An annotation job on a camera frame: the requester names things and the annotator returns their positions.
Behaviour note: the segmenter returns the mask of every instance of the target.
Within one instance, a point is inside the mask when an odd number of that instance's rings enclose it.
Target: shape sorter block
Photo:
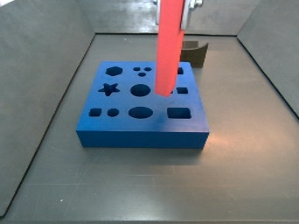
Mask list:
[[[202,149],[210,134],[190,63],[169,97],[155,93],[155,62],[104,61],[77,124],[83,147]]]

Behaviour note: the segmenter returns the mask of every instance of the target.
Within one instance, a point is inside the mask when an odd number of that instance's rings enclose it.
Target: circular hole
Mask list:
[[[151,88],[144,84],[137,84],[131,87],[131,94],[133,96],[147,96],[151,93]]]
[[[107,115],[111,117],[117,116],[117,114],[119,114],[119,110],[116,108],[109,109],[107,112]]]
[[[153,111],[147,107],[136,107],[128,110],[128,114],[136,119],[145,119],[153,114]]]
[[[145,76],[145,73],[139,73],[137,74],[140,77],[144,77]]]

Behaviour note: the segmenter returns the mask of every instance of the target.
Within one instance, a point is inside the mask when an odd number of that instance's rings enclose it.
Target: star-shaped hole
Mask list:
[[[99,92],[104,92],[105,96],[111,96],[112,93],[120,92],[117,89],[117,84],[108,85],[107,83],[104,84],[104,87],[99,90]]]

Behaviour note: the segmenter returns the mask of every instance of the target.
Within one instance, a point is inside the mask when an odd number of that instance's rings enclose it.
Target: gray wall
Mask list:
[[[187,33],[238,35],[260,0],[206,0]],[[152,0],[79,0],[97,33],[156,33]]]
[[[93,35],[75,0],[0,8],[0,216]]]
[[[238,38],[299,116],[298,11],[298,0],[263,0]]]

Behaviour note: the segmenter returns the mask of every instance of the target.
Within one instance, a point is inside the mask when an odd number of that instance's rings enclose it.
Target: rectangular hole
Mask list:
[[[88,116],[100,116],[101,108],[92,108],[88,112]]]
[[[182,67],[177,68],[177,74],[183,74],[183,68]]]
[[[176,88],[179,95],[187,95],[188,94],[188,88],[187,87],[177,87]]]
[[[188,108],[168,108],[167,115],[171,119],[191,119],[192,113]]]

